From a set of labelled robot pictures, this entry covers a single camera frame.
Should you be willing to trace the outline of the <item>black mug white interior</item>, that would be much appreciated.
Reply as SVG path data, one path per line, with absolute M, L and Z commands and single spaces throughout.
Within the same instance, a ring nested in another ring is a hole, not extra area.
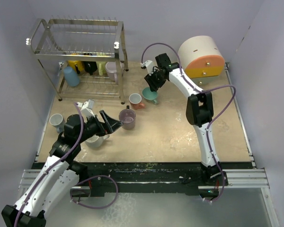
M 95 61 L 83 61 L 84 69 L 90 75 L 98 70 L 97 63 Z

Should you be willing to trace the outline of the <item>purple mug black handle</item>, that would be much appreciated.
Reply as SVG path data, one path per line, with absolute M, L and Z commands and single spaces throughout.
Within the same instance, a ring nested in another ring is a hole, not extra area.
M 135 127 L 135 120 L 136 113 L 130 109 L 129 105 L 119 113 L 119 121 L 123 123 L 122 127 L 125 130 L 132 130 Z

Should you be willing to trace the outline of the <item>lilac mug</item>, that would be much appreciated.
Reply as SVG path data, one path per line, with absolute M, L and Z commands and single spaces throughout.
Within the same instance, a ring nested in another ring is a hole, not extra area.
M 110 80 L 118 84 L 118 75 L 115 62 L 107 62 L 105 65 L 105 70 Z

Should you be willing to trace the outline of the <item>yellow mug black handle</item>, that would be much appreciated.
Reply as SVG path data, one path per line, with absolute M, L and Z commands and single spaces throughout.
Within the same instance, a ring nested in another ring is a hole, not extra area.
M 79 60 L 67 60 L 68 65 L 72 67 L 75 72 L 79 75 L 84 72 L 84 64 L 82 61 Z

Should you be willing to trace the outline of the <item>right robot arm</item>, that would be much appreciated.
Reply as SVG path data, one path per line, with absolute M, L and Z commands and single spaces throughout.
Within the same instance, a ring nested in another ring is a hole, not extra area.
M 213 142 L 213 97 L 211 92 L 205 92 L 192 82 L 179 63 L 172 63 L 167 54 L 156 56 L 157 64 L 147 60 L 141 63 L 141 68 L 148 74 L 144 77 L 151 91 L 157 91 L 166 81 L 173 83 L 187 99 L 186 119 L 193 126 L 201 152 L 201 180 L 206 185 L 217 181 L 226 185 L 226 174 Z

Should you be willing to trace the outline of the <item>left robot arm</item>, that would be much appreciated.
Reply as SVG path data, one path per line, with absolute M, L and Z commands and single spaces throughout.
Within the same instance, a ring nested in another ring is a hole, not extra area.
M 49 214 L 65 194 L 75 185 L 87 182 L 87 166 L 74 160 L 81 151 L 81 143 L 92 136 L 112 134 L 123 125 L 103 110 L 100 115 L 102 122 L 95 115 L 85 121 L 81 113 L 67 118 L 38 176 L 14 205 L 3 208 L 1 215 L 6 226 L 44 227 Z

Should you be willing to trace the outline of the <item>blue cup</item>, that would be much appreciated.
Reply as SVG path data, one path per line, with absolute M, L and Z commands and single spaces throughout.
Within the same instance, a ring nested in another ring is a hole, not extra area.
M 64 78 L 70 87 L 76 87 L 80 83 L 79 76 L 77 72 L 70 66 L 63 69 Z

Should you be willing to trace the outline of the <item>grey speckled mug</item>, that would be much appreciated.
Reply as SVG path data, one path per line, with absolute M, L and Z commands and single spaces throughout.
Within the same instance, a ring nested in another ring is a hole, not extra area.
M 97 136 L 94 135 L 93 137 L 87 139 L 85 141 L 85 144 L 89 147 L 89 148 L 99 148 L 102 146 L 102 144 L 104 143 L 105 140 L 107 140 L 110 136 L 109 135 L 105 135 L 105 136 Z

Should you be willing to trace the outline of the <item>lime green mug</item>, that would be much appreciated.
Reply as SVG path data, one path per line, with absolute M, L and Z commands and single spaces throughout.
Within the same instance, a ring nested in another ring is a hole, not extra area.
M 100 76 L 106 74 L 106 61 L 96 61 L 98 73 Z

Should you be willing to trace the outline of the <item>salmon pink mug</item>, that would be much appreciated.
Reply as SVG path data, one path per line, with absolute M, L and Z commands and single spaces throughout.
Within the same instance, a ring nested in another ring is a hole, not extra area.
M 142 96 L 138 93 L 133 93 L 129 96 L 129 102 L 134 110 L 145 108 L 145 104 L 142 102 Z

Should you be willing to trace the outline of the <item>teal cup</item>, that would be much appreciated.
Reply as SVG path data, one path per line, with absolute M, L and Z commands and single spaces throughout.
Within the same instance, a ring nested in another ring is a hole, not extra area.
M 152 102 L 153 104 L 157 104 L 157 97 L 158 93 L 156 91 L 151 91 L 149 87 L 146 87 L 142 91 L 142 96 L 146 99 L 148 102 Z

